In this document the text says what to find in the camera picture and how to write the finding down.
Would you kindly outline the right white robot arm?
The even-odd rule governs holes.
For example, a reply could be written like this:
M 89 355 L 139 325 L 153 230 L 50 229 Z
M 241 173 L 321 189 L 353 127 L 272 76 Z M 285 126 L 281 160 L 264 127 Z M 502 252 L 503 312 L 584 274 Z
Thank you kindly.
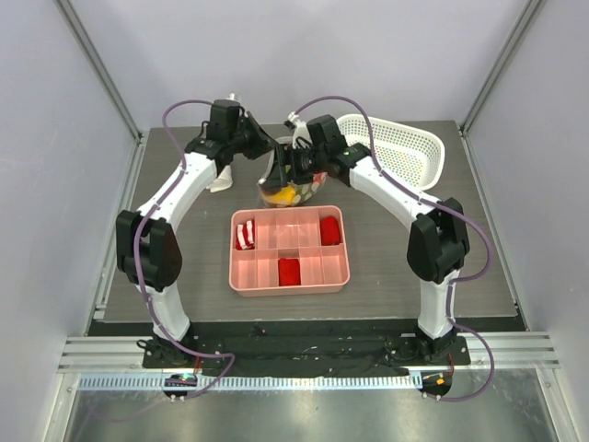
M 439 362 L 456 340 L 451 291 L 470 251 L 462 205 L 435 200 L 393 172 L 388 146 L 375 139 L 375 129 L 390 122 L 349 114 L 308 122 L 293 116 L 286 124 L 293 134 L 275 142 L 259 180 L 262 194 L 275 196 L 325 173 L 396 217 L 409 232 L 407 262 L 420 280 L 415 353 L 425 363 Z

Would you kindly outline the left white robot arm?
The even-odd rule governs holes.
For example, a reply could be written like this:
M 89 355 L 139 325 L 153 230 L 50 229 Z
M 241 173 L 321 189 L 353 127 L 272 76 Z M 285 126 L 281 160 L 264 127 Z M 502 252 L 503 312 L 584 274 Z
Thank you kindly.
M 197 349 L 179 296 L 182 255 L 178 227 L 199 195 L 235 156 L 255 159 L 277 145 L 236 99 L 204 104 L 210 113 L 203 133 L 186 146 L 176 138 L 171 140 L 179 152 L 176 169 L 146 203 L 134 211 L 121 211 L 115 222 L 117 267 L 146 304 L 154 343 L 177 367 L 206 357 Z

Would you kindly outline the clear zip top bag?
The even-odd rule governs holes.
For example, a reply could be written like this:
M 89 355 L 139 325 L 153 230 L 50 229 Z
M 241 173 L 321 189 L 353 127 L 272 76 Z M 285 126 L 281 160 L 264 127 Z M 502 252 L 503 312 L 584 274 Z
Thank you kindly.
M 326 172 L 318 172 L 305 182 L 296 182 L 290 169 L 291 164 L 288 163 L 285 166 L 287 182 L 282 186 L 276 151 L 270 153 L 268 165 L 258 180 L 260 198 L 267 207 L 293 207 L 303 204 L 319 192 L 328 177 Z

